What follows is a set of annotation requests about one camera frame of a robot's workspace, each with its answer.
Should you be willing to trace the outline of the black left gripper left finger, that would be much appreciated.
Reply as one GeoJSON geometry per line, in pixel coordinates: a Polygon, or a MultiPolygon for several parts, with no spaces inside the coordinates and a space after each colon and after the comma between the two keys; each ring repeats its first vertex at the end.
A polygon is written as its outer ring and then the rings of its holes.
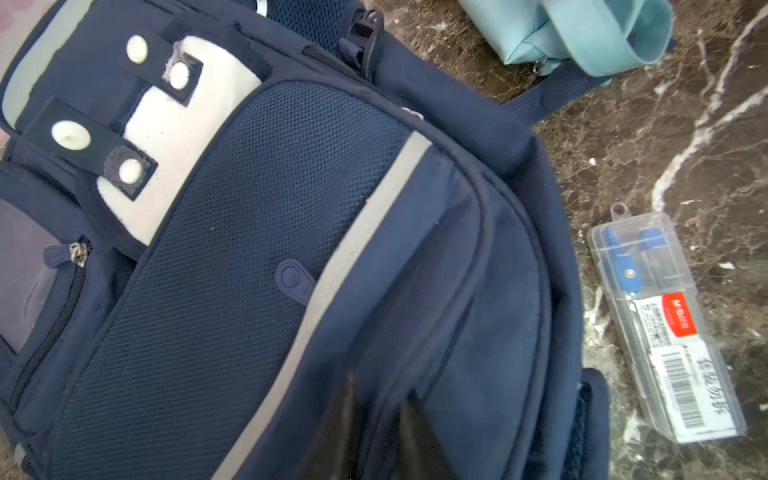
{"type": "Polygon", "coordinates": [[[298,479],[355,479],[359,414],[354,377],[334,395],[298,479]]]}

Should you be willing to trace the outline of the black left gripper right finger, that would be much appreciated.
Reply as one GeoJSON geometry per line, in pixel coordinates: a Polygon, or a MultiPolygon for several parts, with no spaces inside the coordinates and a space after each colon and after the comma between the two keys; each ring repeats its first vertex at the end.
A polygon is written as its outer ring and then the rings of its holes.
{"type": "Polygon", "coordinates": [[[400,479],[455,479],[439,439],[414,392],[401,403],[397,435],[400,479]]]}

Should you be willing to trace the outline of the navy blue student backpack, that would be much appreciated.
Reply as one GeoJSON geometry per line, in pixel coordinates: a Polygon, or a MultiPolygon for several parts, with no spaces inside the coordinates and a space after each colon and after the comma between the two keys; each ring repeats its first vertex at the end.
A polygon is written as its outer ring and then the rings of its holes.
{"type": "Polygon", "coordinates": [[[533,126],[355,1],[1,5],[1,427],[34,479],[298,479],[354,377],[355,479],[414,392],[455,479],[605,479],[533,126]]]}

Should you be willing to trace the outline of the teal pencil pouch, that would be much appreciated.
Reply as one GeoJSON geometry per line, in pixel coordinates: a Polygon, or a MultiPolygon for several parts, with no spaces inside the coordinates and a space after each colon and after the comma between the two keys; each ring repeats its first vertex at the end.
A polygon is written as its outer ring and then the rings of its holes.
{"type": "Polygon", "coordinates": [[[460,6],[505,65],[534,64],[546,76],[566,61],[591,77],[657,63],[674,12],[656,0],[479,0],[460,6]]]}

